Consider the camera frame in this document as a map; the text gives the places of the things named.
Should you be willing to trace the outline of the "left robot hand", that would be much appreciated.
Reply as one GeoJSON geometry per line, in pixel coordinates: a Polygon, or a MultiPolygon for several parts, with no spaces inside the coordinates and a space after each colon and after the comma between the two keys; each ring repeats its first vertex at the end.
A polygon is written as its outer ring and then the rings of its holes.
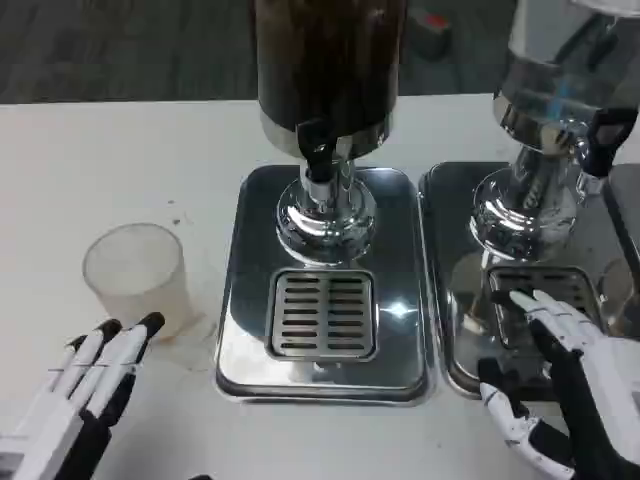
{"type": "Polygon", "coordinates": [[[109,319],[67,343],[16,429],[1,436],[1,477],[92,478],[164,325],[159,312],[130,328],[109,319]]]}

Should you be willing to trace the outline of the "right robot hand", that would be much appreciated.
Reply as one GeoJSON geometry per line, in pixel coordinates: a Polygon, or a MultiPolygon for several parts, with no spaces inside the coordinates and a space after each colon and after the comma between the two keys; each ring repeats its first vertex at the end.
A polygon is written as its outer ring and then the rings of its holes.
{"type": "Polygon", "coordinates": [[[567,427],[532,414],[515,391],[516,372],[482,358],[481,398],[505,444],[550,479],[638,478],[638,341],[603,333],[542,290],[502,290],[492,300],[523,314],[567,427]]]}

